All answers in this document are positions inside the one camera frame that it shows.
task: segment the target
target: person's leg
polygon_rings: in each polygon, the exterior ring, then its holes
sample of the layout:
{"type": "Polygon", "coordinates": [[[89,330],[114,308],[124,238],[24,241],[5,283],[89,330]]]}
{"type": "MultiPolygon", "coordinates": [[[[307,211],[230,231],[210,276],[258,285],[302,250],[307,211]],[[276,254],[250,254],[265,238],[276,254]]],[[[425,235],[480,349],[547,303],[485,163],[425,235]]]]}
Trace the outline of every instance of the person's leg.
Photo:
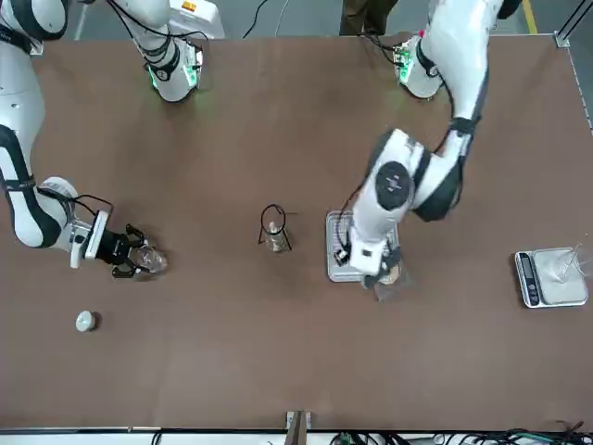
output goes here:
{"type": "Polygon", "coordinates": [[[362,33],[364,17],[372,0],[343,0],[340,35],[358,35],[362,33]]]}
{"type": "Polygon", "coordinates": [[[364,19],[364,31],[384,35],[387,17],[398,0],[369,0],[369,7],[364,19]]]}

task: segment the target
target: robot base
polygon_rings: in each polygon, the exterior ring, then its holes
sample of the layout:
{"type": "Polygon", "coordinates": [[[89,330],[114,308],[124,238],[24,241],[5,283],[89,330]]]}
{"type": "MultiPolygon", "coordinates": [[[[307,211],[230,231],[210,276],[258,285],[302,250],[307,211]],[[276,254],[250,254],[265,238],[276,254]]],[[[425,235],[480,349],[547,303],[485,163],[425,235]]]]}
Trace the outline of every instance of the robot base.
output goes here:
{"type": "Polygon", "coordinates": [[[148,67],[153,87],[167,102],[180,102],[199,88],[204,53],[201,48],[179,40],[177,42],[181,52],[180,60],[170,78],[165,81],[166,73],[148,67]]]}
{"type": "Polygon", "coordinates": [[[417,56],[416,48],[420,41],[420,36],[414,35],[407,42],[396,46],[394,50],[396,78],[397,82],[414,97],[430,99],[438,92],[443,80],[438,74],[433,77],[426,74],[417,56]]]}

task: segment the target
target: metal tray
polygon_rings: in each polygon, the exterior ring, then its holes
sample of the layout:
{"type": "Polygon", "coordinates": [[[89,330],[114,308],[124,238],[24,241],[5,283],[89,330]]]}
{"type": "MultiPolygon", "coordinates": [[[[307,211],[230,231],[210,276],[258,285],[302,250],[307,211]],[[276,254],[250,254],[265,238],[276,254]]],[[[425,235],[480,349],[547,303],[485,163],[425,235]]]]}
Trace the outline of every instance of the metal tray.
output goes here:
{"type": "MultiPolygon", "coordinates": [[[[340,216],[340,210],[332,210],[327,214],[325,218],[325,245],[326,245],[326,257],[327,257],[327,276],[330,280],[336,283],[354,283],[362,281],[362,273],[357,269],[353,268],[349,264],[344,266],[338,266],[334,259],[334,252],[341,248],[340,242],[335,231],[335,223],[340,216]]],[[[350,227],[352,221],[352,210],[347,210],[342,215],[342,221],[338,228],[340,236],[343,240],[346,240],[346,232],[350,227]]],[[[399,240],[397,238],[397,227],[394,228],[387,238],[391,242],[393,247],[399,246],[399,240]]]]}

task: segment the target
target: brown table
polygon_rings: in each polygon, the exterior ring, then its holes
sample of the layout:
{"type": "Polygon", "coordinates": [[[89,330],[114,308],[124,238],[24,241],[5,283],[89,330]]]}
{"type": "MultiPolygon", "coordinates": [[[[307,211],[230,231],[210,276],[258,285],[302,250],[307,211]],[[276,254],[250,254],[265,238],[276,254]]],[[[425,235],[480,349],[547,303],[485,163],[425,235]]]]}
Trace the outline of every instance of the brown table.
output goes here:
{"type": "Polygon", "coordinates": [[[0,205],[0,425],[318,428],[593,426],[593,305],[530,311],[519,249],[591,230],[593,145],[569,55],[493,37],[491,84],[459,207],[400,226],[413,285],[379,304],[326,276],[324,221],[388,126],[435,146],[445,92],[408,97],[356,38],[216,42],[205,89],[162,102],[132,44],[51,44],[33,163],[116,204],[170,253],[157,281],[69,268],[0,205]],[[257,245],[270,202],[294,251],[257,245]],[[83,335],[81,310],[102,327],[83,335]]]}

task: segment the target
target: glass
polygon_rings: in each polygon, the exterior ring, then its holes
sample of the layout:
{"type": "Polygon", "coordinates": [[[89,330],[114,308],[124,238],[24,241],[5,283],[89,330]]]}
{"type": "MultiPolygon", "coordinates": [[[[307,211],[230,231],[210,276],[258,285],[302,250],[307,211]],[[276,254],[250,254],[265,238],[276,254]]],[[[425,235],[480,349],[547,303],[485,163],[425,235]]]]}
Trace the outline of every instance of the glass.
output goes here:
{"type": "Polygon", "coordinates": [[[154,246],[144,245],[132,252],[132,260],[144,266],[150,273],[161,273],[167,269],[167,257],[154,246]]]}
{"type": "Polygon", "coordinates": [[[593,253],[582,243],[563,252],[549,264],[549,275],[558,283],[566,283],[579,274],[584,277],[593,275],[593,253]]]}

